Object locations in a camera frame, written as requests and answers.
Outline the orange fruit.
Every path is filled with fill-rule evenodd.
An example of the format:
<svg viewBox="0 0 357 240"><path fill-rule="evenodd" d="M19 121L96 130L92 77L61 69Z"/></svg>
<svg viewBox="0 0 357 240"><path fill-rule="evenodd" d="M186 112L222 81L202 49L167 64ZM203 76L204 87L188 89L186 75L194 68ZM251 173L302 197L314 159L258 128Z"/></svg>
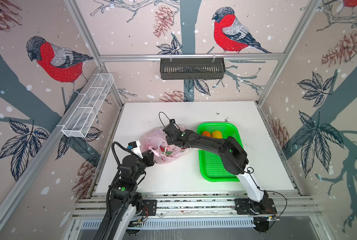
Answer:
<svg viewBox="0 0 357 240"><path fill-rule="evenodd" d="M208 131L203 131L202 135L205 136L205 137L211 137L212 136L212 134L210 132L208 132Z"/></svg>

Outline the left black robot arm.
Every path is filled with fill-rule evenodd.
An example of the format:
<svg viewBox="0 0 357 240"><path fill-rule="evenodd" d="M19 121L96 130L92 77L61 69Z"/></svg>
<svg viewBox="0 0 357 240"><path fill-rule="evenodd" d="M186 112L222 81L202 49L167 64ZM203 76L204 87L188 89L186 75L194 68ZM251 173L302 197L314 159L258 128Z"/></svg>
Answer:
<svg viewBox="0 0 357 240"><path fill-rule="evenodd" d="M137 192L146 176L146 168L154 165L153 152L141 152L140 142L130 142L125 148L111 144L118 164L117 172L106 193L106 212L94 237L95 240L121 240L140 232L151 209L143 206L142 194Z"/></svg>

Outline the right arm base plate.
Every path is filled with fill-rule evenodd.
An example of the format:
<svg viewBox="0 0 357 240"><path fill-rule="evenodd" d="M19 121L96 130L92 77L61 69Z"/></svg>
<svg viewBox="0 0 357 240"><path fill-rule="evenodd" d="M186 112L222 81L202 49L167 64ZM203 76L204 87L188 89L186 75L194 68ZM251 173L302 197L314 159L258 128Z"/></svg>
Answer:
<svg viewBox="0 0 357 240"><path fill-rule="evenodd" d="M235 199L235 210L238 215L276 215L274 201L267 199L261 202L255 202L250 199Z"/></svg>

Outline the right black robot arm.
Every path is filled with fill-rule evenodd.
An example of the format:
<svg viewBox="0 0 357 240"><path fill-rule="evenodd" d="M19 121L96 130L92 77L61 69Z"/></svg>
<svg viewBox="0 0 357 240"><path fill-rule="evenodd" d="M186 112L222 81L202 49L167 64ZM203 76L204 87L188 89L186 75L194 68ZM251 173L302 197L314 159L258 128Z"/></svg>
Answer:
<svg viewBox="0 0 357 240"><path fill-rule="evenodd" d="M167 143L182 149L199 149L210 152L221 158L227 172L235 175L247 192L248 200L237 205L237 210L245 215L276 215L274 202L267 191L261 189L253 176L253 169L249 166L247 153L233 137L215 139L197 134L191 130L178 127L173 119L163 128Z"/></svg>

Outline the yellow lemon fruit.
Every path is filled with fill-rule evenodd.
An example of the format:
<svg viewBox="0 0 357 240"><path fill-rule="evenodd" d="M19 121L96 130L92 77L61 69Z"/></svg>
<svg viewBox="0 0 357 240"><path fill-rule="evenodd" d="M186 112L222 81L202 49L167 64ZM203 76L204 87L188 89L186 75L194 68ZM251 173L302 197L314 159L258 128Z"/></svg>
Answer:
<svg viewBox="0 0 357 240"><path fill-rule="evenodd" d="M215 139L222 139L223 138L223 134L221 131L213 131L211 133L211 137L215 138Z"/></svg>

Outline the green plastic basket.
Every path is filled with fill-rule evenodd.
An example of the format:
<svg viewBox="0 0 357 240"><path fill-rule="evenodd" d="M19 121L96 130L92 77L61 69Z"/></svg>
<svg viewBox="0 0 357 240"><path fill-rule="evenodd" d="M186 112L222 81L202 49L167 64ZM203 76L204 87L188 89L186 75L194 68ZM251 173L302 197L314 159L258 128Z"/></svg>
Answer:
<svg viewBox="0 0 357 240"><path fill-rule="evenodd" d="M202 134L204 131L213 133L220 131L223 139L233 137L243 147L237 127L230 123L202 123L197 128L197 133ZM235 175L230 174L222 163L221 158L213 153L199 150L200 172L203 178L209 182L238 182Z"/></svg>

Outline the pink plastic bag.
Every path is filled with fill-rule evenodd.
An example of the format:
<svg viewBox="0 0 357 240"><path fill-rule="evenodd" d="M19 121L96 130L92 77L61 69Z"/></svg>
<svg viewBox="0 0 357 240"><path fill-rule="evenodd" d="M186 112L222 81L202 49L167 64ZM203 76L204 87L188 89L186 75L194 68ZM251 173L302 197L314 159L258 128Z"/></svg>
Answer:
<svg viewBox="0 0 357 240"><path fill-rule="evenodd" d="M176 161L189 151L173 144L168 144L166 137L167 135L162 131L162 128L155 128L140 138L141 151L151 150L154 162L159 165Z"/></svg>

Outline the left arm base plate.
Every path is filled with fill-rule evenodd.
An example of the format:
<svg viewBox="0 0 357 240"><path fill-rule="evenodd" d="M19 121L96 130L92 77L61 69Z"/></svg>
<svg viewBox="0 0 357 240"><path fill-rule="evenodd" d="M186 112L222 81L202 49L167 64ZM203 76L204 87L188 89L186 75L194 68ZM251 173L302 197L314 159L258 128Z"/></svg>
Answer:
<svg viewBox="0 0 357 240"><path fill-rule="evenodd" d="M157 208L157 200L143 200L142 207L135 216L147 217L155 216Z"/></svg>

